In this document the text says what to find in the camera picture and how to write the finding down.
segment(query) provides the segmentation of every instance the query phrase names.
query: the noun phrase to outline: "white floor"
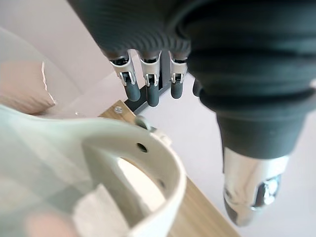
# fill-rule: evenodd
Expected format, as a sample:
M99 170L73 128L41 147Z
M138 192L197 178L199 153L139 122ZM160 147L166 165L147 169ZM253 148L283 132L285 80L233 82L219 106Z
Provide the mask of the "white floor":
M186 76L179 100L165 92L157 107L141 115L163 130L182 158L188 176L225 215L222 154L215 114L192 94ZM300 140L282 177L278 198L252 225L236 228L243 237L312 237L316 224L316 113L308 116Z

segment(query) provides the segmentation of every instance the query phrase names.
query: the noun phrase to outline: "screw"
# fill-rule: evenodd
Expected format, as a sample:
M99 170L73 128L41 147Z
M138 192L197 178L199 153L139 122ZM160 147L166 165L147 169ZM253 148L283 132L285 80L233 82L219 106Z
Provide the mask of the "screw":
M121 113L123 113L122 107L121 107L121 106L116 106L116 107L114 108L114 113L116 113L116 114L121 114Z

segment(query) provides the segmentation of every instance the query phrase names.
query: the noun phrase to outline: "pink cushion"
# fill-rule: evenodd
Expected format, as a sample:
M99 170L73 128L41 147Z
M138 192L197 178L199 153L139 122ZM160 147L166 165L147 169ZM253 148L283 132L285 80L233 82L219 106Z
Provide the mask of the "pink cushion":
M26 114L37 114L55 105L47 91L44 62L0 64L0 104Z

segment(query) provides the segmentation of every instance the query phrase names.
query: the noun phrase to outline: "wooden surface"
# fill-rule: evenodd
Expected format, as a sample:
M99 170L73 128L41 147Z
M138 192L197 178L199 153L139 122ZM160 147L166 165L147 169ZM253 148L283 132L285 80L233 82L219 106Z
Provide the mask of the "wooden surface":
M121 114L114 112L116 106L122 108ZM133 123L135 115L122 101L117 101L100 117ZM240 235L188 178L184 199L168 237L240 237Z

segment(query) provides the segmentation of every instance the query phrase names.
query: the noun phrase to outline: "metal joint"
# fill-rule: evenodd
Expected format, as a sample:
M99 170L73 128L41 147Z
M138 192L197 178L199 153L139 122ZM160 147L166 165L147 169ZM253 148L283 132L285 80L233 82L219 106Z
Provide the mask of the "metal joint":
M118 78L120 78L122 84L126 86L126 81L130 80L131 84L134 85L136 83L136 74L133 65L133 61L130 56L130 51L128 53L128 61L123 65L117 65L113 61L110 61L115 72L117 73Z
M144 62L142 57L139 55L139 59L140 59L141 66L142 66L142 71L143 71L143 77L144 77L146 86L150 86L150 79L152 77L154 78L154 86L158 86L158 83L159 83L160 55L161 55L161 52L159 53L158 59L155 62L153 62L153 63L146 63L146 62Z
M187 63L176 63L172 58L173 57L170 54L171 82L176 83L178 80L180 83L183 83L184 76L188 69Z

